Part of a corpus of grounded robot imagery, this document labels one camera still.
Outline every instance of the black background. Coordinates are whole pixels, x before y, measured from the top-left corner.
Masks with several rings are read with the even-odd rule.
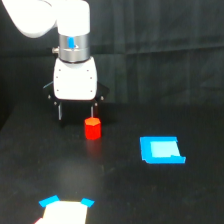
[[[224,3],[90,0],[91,54],[108,102],[222,105]],[[0,3],[1,98],[36,100],[52,80],[57,29],[23,36]]]

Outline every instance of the table surface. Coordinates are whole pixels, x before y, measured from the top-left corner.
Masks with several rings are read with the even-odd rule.
[[[38,202],[95,201],[87,224],[223,223],[224,110],[102,104],[102,138],[85,139],[87,104],[15,107],[0,132],[0,223],[30,224]],[[142,136],[177,136],[184,165],[141,160]]]

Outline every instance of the blue square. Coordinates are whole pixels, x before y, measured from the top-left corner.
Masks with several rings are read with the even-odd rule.
[[[152,164],[185,163],[180,156],[176,137],[141,137],[142,160]]]

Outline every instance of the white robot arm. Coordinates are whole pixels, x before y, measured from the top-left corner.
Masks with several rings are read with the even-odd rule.
[[[2,0],[17,29],[30,38],[41,37],[56,24],[52,5],[35,0]]]
[[[2,0],[18,30],[38,38],[58,28],[53,84],[59,100],[92,100],[97,71],[90,56],[90,9],[82,0]]]

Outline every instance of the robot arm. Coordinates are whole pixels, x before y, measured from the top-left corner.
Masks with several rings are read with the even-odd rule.
[[[38,38],[55,27],[56,13],[48,1],[2,0],[17,29],[25,36]]]

